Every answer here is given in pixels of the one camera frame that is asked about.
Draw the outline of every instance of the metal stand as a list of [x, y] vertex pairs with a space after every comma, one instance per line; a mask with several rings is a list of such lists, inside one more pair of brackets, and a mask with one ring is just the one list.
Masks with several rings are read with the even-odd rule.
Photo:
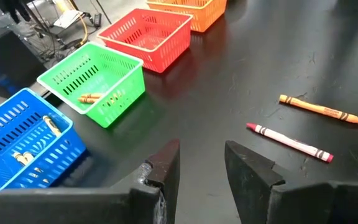
[[[72, 0], [68, 0], [72, 3], [73, 7], [75, 10], [77, 11], [80, 11], [78, 9], [78, 6], [75, 4], [74, 1]], [[37, 27], [35, 27], [34, 29], [39, 33], [39, 34], [42, 34], [42, 35], [48, 35], [50, 36], [51, 38], [55, 39], [59, 44], [62, 44], [62, 45], [65, 45], [62, 37], [60, 36], [60, 34], [64, 31], [64, 30], [67, 30], [68, 28], [70, 28], [73, 24], [77, 23], [78, 21], [80, 21], [80, 19], [77, 19], [76, 21], [74, 21], [71, 25], [69, 25], [67, 28], [61, 28], [61, 27], [55, 27], [55, 26], [52, 26], [52, 27], [47, 27], [46, 24], [42, 24], [41, 21], [38, 19], [38, 17], [31, 11], [31, 9], [25, 4], [24, 7], [26, 8], [26, 10], [29, 12], [30, 14], [30, 17], [35, 21], [35, 23], [37, 23]], [[82, 18], [89, 18], [89, 21], [93, 24], [94, 21], [93, 21], [93, 18], [91, 16], [90, 13], [88, 12], [83, 12], [82, 15], [81, 15]]]
[[96, 0], [96, 3], [98, 3], [98, 5], [99, 5], [100, 9], [102, 10], [104, 16], [106, 16], [107, 21], [111, 24], [111, 21], [110, 21], [109, 17], [107, 16], [106, 12], [104, 11], [102, 5], [100, 4], [99, 0]]

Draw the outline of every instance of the crayon in basket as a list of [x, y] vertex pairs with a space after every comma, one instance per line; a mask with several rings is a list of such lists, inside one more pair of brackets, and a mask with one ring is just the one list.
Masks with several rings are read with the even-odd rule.
[[101, 93], [87, 93], [87, 94], [82, 94], [81, 98], [94, 98], [94, 99], [99, 99], [100, 97], [102, 97]]
[[[33, 156], [31, 153], [29, 153], [29, 152], [25, 152], [25, 153], [23, 153], [23, 155], [20, 154], [19, 152], [15, 152], [15, 153], [13, 154], [13, 157], [14, 157], [20, 164], [22, 164], [22, 166], [26, 166], [29, 162], [31, 162], [31, 161], [34, 159], [34, 156]], [[42, 170], [40, 170], [38, 167], [36, 167], [34, 170], [37, 171], [37, 172], [42, 172]], [[30, 175], [31, 175], [32, 177], [35, 177], [35, 178], [38, 177], [37, 174], [30, 173]], [[42, 180], [42, 181], [44, 181], [44, 182], [47, 183], [47, 184], [49, 183], [49, 181], [48, 181], [47, 179], [44, 179], [44, 180]]]
[[78, 99], [78, 101], [80, 101], [81, 103], [89, 103], [92, 104], [94, 102], [96, 102], [98, 99], [96, 98], [86, 98], [86, 97], [81, 97]]
[[52, 121], [52, 119], [50, 119], [50, 117], [45, 115], [42, 117], [42, 119], [46, 122], [47, 126], [52, 130], [52, 132], [54, 133], [54, 135], [56, 135], [56, 137], [62, 134], [60, 130], [57, 128], [56, 124]]

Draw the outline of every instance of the black table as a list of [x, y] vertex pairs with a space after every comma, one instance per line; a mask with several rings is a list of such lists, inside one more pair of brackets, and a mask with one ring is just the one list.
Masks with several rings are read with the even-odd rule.
[[[177, 223], [240, 223], [227, 182], [231, 139], [310, 180], [358, 180], [358, 125], [278, 104], [299, 96], [358, 115], [358, 1], [234, 0], [108, 129], [67, 105], [95, 163], [82, 186], [109, 186], [181, 140]], [[259, 123], [334, 155], [326, 164], [246, 129]]]

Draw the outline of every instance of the blue object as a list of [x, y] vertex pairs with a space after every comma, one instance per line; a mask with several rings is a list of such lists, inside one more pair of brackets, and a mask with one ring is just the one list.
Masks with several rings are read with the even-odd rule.
[[[49, 116], [62, 132], [56, 137], [42, 119]], [[85, 151], [73, 122], [25, 88], [0, 105], [0, 190], [46, 188]], [[31, 153], [25, 167], [13, 154]]]

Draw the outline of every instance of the crayon wrapper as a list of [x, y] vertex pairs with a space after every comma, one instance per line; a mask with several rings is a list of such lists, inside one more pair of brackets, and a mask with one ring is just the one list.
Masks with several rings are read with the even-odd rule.
[[102, 97], [101, 93], [87, 93], [87, 94], [82, 94], [81, 98], [95, 98], [98, 99]]
[[43, 116], [42, 119], [46, 122], [47, 126], [52, 130], [56, 137], [62, 134], [56, 127], [56, 124], [47, 115]]
[[23, 153], [23, 156], [24, 156], [25, 159], [27, 159], [27, 161], [29, 161], [29, 162], [34, 159], [34, 156], [33, 156], [31, 153], [29, 153], [29, 152]]
[[341, 111], [333, 110], [333, 109], [326, 108], [326, 107], [324, 107], [323, 112], [325, 115], [332, 116], [334, 118], [340, 118], [341, 114], [342, 114]]
[[20, 164], [22, 164], [22, 166], [25, 166], [25, 165], [27, 165], [29, 162], [27, 161], [27, 159], [23, 156], [23, 155], [21, 155], [21, 154], [19, 154], [19, 155], [16, 155], [15, 157], [14, 157]]
[[94, 103], [94, 102], [96, 102], [98, 99], [81, 97], [81, 98], [79, 98], [78, 100], [79, 100], [81, 103]]

